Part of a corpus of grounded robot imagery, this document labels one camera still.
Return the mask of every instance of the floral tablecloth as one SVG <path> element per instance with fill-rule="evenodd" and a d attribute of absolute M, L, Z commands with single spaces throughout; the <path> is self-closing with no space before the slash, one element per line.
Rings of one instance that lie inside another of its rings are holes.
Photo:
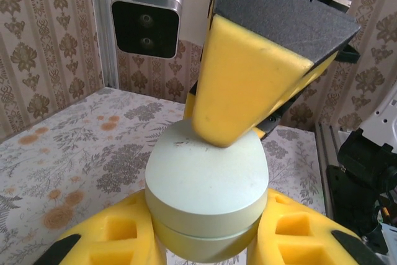
<path fill-rule="evenodd" d="M 65 230 L 145 185 L 146 161 L 184 105 L 104 88 L 0 145 L 0 264 L 31 265 Z M 263 141 L 270 187 L 324 213 L 314 133 Z M 168 252 L 168 264 L 194 264 Z M 245 264 L 245 253 L 219 263 Z"/>

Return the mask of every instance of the wallpaper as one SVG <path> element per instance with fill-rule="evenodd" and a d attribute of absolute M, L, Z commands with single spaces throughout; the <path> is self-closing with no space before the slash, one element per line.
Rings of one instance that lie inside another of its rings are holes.
<path fill-rule="evenodd" d="M 0 142 L 102 87 L 92 0 L 0 0 Z"/>
<path fill-rule="evenodd" d="M 397 0 L 353 0 L 349 14 L 362 30 L 352 45 L 356 65 L 333 63 L 285 114 L 282 124 L 311 129 L 315 122 L 357 128 L 397 79 Z M 184 102 L 198 78 L 202 48 L 179 41 L 171 60 L 118 52 L 123 90 Z"/>

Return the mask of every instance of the camera lens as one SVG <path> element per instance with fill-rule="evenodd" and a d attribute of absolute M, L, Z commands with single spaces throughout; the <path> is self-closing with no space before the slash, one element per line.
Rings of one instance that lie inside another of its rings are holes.
<path fill-rule="evenodd" d="M 153 18 L 147 14 L 143 14 L 140 16 L 139 18 L 139 22 L 143 27 L 149 28 L 151 26 L 153 26 Z"/>
<path fill-rule="evenodd" d="M 141 46 L 145 50 L 152 50 L 154 48 L 154 43 L 150 38 L 144 37 L 144 38 L 141 38 Z"/>

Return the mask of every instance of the table surface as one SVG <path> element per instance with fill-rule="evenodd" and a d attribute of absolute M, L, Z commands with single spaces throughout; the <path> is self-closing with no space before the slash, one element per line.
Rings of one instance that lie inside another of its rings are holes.
<path fill-rule="evenodd" d="M 31 265 L 64 231 L 145 185 L 161 132 L 184 105 L 104 88 L 0 145 L 0 264 Z M 314 133 L 262 142 L 269 186 L 324 213 Z M 167 252 L 168 264 L 188 265 Z M 245 264 L 245 251 L 218 265 Z"/>

